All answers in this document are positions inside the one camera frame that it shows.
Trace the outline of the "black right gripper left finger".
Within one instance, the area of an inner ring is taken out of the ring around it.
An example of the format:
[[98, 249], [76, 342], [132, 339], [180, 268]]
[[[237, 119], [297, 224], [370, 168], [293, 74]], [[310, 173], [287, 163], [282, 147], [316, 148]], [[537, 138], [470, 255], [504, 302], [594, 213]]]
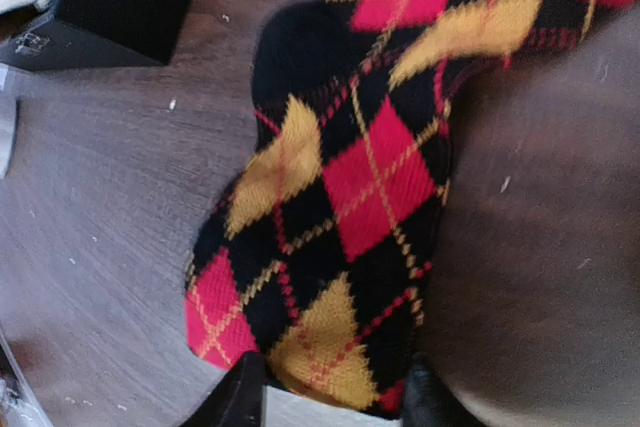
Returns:
[[246, 352], [180, 427], [261, 427], [266, 408], [266, 363]]

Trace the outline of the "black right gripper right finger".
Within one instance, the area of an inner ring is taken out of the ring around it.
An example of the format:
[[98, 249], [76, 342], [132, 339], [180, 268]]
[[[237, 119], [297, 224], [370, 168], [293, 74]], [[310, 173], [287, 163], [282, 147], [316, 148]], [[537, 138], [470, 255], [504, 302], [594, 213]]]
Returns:
[[426, 361], [415, 361], [406, 378], [404, 427], [484, 427], [453, 395]]

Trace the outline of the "red orange argyle sock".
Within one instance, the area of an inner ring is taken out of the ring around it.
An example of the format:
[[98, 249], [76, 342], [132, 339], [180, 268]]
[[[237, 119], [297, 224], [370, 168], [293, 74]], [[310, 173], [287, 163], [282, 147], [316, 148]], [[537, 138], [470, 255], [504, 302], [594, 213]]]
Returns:
[[213, 365], [400, 416], [449, 193], [451, 100], [488, 65], [571, 49], [636, 0], [305, 0], [264, 25], [257, 144], [202, 225], [186, 339]]

